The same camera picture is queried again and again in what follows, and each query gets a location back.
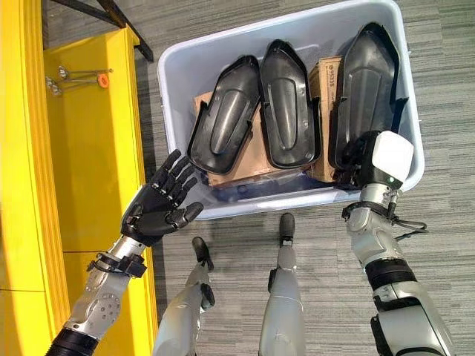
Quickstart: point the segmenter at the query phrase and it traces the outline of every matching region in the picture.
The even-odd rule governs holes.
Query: cardboard box
[[[198,115],[201,102],[209,102],[212,92],[201,94],[194,98],[194,109]],[[261,126],[261,105],[258,106],[252,118],[252,132],[248,136],[243,150],[240,152],[234,168],[228,174],[208,173],[209,185],[224,186],[233,183],[244,184],[247,182],[255,182],[263,178],[274,177],[274,174],[288,174],[288,169],[279,169],[273,167],[266,155],[266,146],[263,140]]]
[[[309,75],[310,93],[313,97],[320,97],[321,155],[312,164],[307,174],[321,182],[335,182],[333,179],[335,169],[329,162],[330,121],[334,115],[340,63],[340,56],[323,58]]]

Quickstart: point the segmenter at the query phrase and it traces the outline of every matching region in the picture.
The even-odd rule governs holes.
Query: plastic storage bin
[[[143,184],[134,45],[128,29],[43,52],[41,2],[1,4],[1,355],[44,355],[84,289],[85,268],[119,236]],[[58,65],[113,68],[110,86],[53,96]],[[151,249],[95,355],[150,355],[157,333]]]
[[[213,90],[222,69],[240,55],[252,54],[262,59],[273,39],[284,39],[297,50],[307,70],[311,70],[320,58],[337,54],[368,22],[382,24],[399,51],[401,63],[396,95],[409,98],[399,133],[415,147],[410,174],[402,189],[413,188],[424,172],[424,154],[402,15],[391,0],[346,1],[318,7],[168,48],[158,64],[168,149],[186,151],[195,122],[193,98]],[[358,191],[323,187],[299,176],[221,191],[202,182],[191,191],[188,199],[199,200],[205,205],[199,219],[206,220],[357,200],[358,196]]]

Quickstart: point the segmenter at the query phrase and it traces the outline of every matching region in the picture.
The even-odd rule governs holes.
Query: yellow shelving unit
[[[43,355],[82,292],[85,267],[119,236],[144,182],[128,29],[42,49],[41,2],[1,3],[0,353]],[[112,68],[110,85],[54,96],[45,76]],[[95,355],[150,355],[157,332],[151,250]]]

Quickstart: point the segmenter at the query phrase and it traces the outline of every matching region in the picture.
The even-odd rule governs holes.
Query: metal bracket
[[[113,24],[114,26],[117,26],[120,28],[124,28],[128,25],[131,28],[131,30],[134,31],[135,35],[140,40],[140,43],[137,46],[135,46],[135,48],[138,49],[141,52],[141,54],[149,62],[154,61],[154,52],[148,46],[147,42],[145,42],[145,39],[143,39],[140,33],[135,29],[132,23],[127,19],[127,17],[121,11],[121,9],[119,9],[119,7],[116,5],[114,0],[97,0],[97,2],[99,2],[99,4],[102,6],[102,8],[105,11],[101,11],[95,8],[94,6],[90,6],[79,0],[52,0],[52,1],[57,2],[58,4],[61,4],[61,5],[67,6],[81,13],[85,13],[89,16],[93,16],[96,19],[103,20],[109,24]]]

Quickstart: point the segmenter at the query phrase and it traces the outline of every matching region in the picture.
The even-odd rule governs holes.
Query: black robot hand
[[[195,177],[188,179],[194,172],[189,159],[178,160],[180,156],[179,150],[173,151],[139,190],[122,217],[122,234],[150,246],[188,225],[203,210],[200,202],[178,208],[197,183]]]

